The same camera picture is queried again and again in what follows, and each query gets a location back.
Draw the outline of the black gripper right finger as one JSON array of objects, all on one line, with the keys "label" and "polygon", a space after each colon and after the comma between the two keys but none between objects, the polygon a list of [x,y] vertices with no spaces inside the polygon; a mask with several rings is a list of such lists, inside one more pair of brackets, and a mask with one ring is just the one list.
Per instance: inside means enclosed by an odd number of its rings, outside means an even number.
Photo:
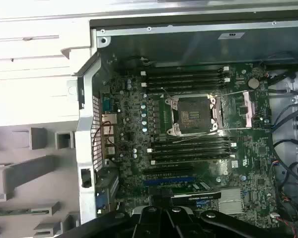
[{"label": "black gripper right finger", "polygon": [[224,213],[210,210],[199,217],[183,207],[167,210],[170,222],[180,238],[295,238],[286,232],[264,229]]}]

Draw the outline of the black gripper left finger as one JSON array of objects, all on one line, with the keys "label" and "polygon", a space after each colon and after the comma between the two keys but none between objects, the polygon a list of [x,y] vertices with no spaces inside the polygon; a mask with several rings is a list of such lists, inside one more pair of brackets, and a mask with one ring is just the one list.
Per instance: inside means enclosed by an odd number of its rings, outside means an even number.
[{"label": "black gripper left finger", "polygon": [[113,211],[95,218],[63,234],[62,238],[158,238],[161,230],[162,209],[145,206],[130,216]]}]

